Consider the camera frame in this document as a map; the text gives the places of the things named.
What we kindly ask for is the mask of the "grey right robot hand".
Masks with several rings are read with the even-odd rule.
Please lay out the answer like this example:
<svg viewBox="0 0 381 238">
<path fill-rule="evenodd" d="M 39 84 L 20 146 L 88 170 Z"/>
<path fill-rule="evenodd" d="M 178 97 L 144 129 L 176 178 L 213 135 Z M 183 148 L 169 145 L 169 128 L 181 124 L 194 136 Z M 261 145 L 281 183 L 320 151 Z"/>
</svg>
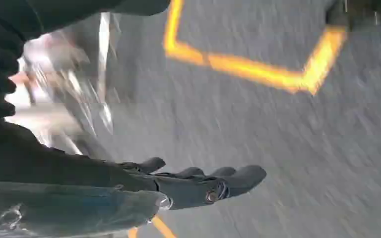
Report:
<svg viewBox="0 0 381 238">
<path fill-rule="evenodd" d="M 0 0 L 0 237 L 71 238 L 127 230 L 149 222 L 161 201 L 179 210 L 245 194 L 266 171 L 257 165 L 158 173 L 160 158 L 111 163 L 41 144 L 27 128 L 6 121 L 15 106 L 24 44 L 98 12 L 151 16 L 167 0 Z"/>
</svg>

